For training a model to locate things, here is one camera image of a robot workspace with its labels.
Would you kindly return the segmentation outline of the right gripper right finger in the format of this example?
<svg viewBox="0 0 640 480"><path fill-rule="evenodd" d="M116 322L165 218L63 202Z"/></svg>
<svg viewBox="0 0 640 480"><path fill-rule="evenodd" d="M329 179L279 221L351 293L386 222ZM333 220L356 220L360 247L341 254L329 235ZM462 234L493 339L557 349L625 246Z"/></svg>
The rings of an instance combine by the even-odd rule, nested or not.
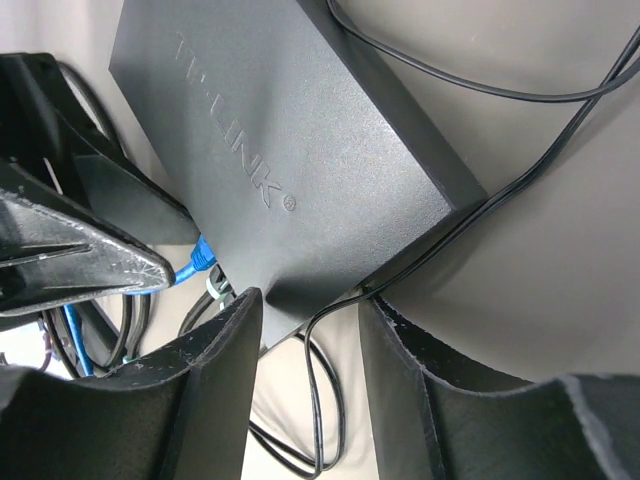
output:
<svg viewBox="0 0 640 480"><path fill-rule="evenodd" d="M635 479L639 380L529 382L470 359L384 299L359 308L383 479Z"/></svg>

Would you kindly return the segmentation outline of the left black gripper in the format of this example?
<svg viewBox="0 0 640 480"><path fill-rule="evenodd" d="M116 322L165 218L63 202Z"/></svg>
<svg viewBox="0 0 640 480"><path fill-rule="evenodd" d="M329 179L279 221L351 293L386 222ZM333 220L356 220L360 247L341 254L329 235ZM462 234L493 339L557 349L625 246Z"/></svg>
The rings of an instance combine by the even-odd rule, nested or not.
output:
<svg viewBox="0 0 640 480"><path fill-rule="evenodd" d="M48 53L1 55L1 156L148 245L188 245L200 231L95 122ZM104 295L161 290L171 265L47 189L1 190L1 314L21 316Z"/></svg>

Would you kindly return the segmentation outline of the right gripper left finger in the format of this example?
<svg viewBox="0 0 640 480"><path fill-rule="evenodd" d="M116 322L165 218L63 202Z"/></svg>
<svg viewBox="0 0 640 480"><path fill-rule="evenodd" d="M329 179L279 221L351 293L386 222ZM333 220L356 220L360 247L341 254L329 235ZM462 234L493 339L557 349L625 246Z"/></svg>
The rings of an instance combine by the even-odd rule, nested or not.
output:
<svg viewBox="0 0 640 480"><path fill-rule="evenodd" d="M1 371L5 479L237 479L262 331L261 292L108 375Z"/></svg>

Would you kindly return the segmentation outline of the black network switch box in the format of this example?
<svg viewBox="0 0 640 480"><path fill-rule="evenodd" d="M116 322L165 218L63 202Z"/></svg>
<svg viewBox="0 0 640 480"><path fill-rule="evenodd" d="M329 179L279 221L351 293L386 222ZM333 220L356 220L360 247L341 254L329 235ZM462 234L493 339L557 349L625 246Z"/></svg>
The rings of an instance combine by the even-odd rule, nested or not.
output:
<svg viewBox="0 0 640 480"><path fill-rule="evenodd" d="M321 1L127 1L109 69L266 347L487 197Z"/></svg>

